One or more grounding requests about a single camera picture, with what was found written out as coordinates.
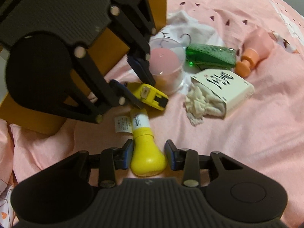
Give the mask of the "white calligraphy box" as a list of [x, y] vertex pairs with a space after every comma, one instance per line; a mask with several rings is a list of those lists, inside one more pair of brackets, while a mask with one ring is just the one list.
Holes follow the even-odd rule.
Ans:
[[192, 83], [199, 82], [217, 95], [226, 107], [229, 116], [255, 92], [254, 86], [230, 70], [206, 69], [191, 77]]

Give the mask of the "orange cardboard box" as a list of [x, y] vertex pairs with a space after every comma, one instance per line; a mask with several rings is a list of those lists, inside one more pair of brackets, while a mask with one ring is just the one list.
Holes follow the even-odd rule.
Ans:
[[[157, 31], [165, 25], [167, 0], [148, 1], [157, 33]], [[2, 42], [1, 46], [8, 51], [9, 58], [10, 53], [8, 48], [4, 46]], [[87, 50], [88, 54], [95, 62], [104, 78], [105, 74], [109, 72], [111, 68], [113, 68], [121, 60], [121, 58], [127, 58], [128, 51], [129, 47], [109, 28], [106, 28], [92, 43], [92, 45], [88, 47]], [[7, 89], [7, 95], [1, 102], [1, 119], [40, 133], [54, 134], [59, 130], [67, 117], [25, 108], [13, 100]]]

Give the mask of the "clear cup pink sponge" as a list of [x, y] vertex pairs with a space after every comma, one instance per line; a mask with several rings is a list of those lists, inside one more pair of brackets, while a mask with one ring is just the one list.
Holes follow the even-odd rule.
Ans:
[[156, 81], [155, 88], [168, 96], [176, 93], [184, 83], [184, 48], [170, 38], [152, 39], [149, 46], [149, 70]]

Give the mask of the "yellow tape measure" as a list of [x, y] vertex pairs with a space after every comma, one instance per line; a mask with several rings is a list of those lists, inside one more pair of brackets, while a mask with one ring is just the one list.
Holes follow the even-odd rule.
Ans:
[[126, 87], [140, 102], [160, 111], [166, 108], [169, 101], [169, 97], [165, 93], [149, 84], [128, 82]]

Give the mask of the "yellow bulb-shaped bottle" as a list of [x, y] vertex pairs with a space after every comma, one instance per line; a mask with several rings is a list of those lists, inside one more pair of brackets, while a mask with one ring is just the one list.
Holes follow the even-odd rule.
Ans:
[[155, 144], [145, 109], [130, 111], [134, 150], [131, 170], [139, 177], [151, 177], [163, 172], [167, 166], [165, 155]]

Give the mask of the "pink patterned duvet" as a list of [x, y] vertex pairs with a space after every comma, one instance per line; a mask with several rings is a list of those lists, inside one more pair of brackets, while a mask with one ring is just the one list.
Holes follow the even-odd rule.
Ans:
[[[265, 0], [215, 0], [259, 65], [193, 70], [163, 112], [134, 88], [170, 18], [211, 21], [206, 0], [1, 0], [5, 83], [1, 227], [296, 227], [303, 224], [303, 55], [245, 24]], [[52, 128], [55, 116], [66, 118]]]

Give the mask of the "green gel bottle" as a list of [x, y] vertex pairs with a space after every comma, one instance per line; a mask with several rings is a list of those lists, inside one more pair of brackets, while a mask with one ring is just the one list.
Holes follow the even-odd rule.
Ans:
[[186, 60], [190, 65], [201, 68], [223, 68], [230, 70], [236, 65], [236, 51], [233, 48], [192, 43], [185, 48]]

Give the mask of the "small white paper label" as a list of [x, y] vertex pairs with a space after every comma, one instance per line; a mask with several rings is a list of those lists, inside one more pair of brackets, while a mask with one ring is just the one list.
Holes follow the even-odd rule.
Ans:
[[128, 116], [118, 116], [114, 119], [115, 132], [116, 133], [131, 133], [132, 125], [130, 117]]

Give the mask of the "pink pump bottle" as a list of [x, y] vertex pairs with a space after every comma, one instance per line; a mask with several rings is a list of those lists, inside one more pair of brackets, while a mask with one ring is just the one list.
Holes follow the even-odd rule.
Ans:
[[234, 71], [242, 78], [250, 75], [257, 64], [266, 59], [274, 48], [274, 40], [263, 28], [253, 30], [244, 41], [244, 51]]

